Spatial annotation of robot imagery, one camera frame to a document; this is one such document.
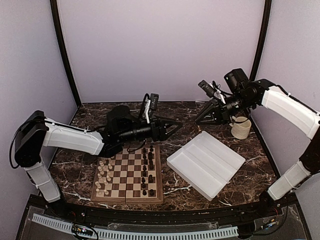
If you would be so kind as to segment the wooden chess board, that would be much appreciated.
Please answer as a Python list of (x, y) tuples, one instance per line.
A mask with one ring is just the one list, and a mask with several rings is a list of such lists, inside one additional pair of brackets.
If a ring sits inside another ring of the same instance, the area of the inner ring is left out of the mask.
[(155, 153), (155, 172), (156, 172), (156, 196), (146, 197), (142, 195), (141, 190), (141, 166), (142, 166), (142, 150), (149, 148), (150, 145), (144, 146), (135, 152), (128, 152), (126, 149), (117, 153), (108, 159), (113, 166), (113, 180), (111, 197), (97, 197), (94, 194), (94, 181), (91, 192), (91, 201), (103, 204), (134, 204), (134, 205), (159, 205), (164, 201), (162, 167), (160, 147), (152, 145)]

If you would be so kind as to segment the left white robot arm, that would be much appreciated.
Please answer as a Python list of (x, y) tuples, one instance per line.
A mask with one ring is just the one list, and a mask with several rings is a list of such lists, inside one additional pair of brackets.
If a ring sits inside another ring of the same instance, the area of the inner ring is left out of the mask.
[(84, 152), (103, 158), (113, 157), (132, 141), (152, 139), (163, 142), (183, 124), (167, 117), (135, 117), (127, 105), (118, 105), (106, 114), (106, 124), (95, 129), (82, 129), (45, 117), (36, 110), (19, 126), (9, 147), (9, 163), (13, 169), (23, 168), (51, 210), (60, 218), (67, 218), (70, 206), (51, 176), (41, 157), (43, 147), (55, 147)]

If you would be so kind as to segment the white plastic tray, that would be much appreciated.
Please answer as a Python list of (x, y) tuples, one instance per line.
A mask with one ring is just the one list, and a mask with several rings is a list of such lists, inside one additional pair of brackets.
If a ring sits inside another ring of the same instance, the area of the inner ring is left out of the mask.
[(246, 161), (202, 131), (167, 159), (167, 165), (208, 201), (212, 201)]

